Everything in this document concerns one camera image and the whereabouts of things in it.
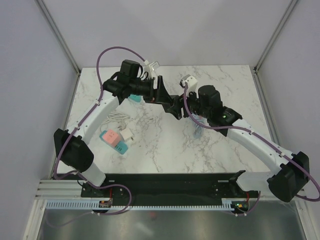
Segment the teal triangular power strip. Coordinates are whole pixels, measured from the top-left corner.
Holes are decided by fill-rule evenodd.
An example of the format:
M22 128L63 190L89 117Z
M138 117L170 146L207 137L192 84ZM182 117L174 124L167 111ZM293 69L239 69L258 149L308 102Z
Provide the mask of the teal triangular power strip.
M135 94L131 94L131 95L128 97L128 99L129 99L130 101L133 101L133 102L138 103L138 104L140 104L141 101L142 101L142 97L141 97L140 95L135 95Z

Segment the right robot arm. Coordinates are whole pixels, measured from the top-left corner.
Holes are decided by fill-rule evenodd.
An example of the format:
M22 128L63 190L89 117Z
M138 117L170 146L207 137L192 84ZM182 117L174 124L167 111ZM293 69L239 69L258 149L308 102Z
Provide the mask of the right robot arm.
M309 157L305 153L293 153L265 139L238 112L223 104L214 86L201 86L197 92L191 83L182 87L182 95L159 91L156 99L166 113L178 120L186 115L198 126L221 133L245 147L269 169L267 172L240 172L229 184L233 196L240 197L248 191L270 192L287 203L299 196L312 179Z

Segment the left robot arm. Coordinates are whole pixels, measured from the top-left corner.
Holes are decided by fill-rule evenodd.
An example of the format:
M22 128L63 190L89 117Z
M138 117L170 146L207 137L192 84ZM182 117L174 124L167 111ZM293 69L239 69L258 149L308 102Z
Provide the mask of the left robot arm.
M109 193L110 185L94 163L94 154L88 145L103 120L130 95L142 96L145 102L160 104L166 111L175 104L175 97L167 92L163 77L142 80L138 76L141 68L136 61L124 60L120 70L102 84L98 99L84 115L67 130L59 128L53 135L57 161L81 174L99 197Z

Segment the pink cube socket adapter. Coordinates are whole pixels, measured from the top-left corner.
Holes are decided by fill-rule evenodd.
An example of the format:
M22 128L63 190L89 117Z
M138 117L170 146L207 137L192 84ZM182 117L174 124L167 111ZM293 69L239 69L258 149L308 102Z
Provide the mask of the pink cube socket adapter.
M111 129L102 135L102 139L112 147L115 147L121 141L119 134Z

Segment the blue round power strip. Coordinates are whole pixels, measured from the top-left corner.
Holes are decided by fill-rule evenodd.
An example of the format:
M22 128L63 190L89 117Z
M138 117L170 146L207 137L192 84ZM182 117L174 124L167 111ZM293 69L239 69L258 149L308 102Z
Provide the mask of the blue round power strip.
M202 124L202 125L207 124L206 118L199 116L199 115L195 115L195 114L192 114L192 116L200 124ZM198 125L197 123L195 123L193 120L191 120L191 121L192 121L192 125L193 125L193 137L195 139L199 139L203 135L204 128L202 126Z

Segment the black cube socket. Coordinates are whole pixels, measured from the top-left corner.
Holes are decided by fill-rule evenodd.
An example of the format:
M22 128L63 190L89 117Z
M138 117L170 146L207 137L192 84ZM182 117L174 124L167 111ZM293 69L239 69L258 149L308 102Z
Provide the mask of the black cube socket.
M179 108L181 109L184 105L183 101L183 95L170 95L172 103L171 103L171 107L172 108Z

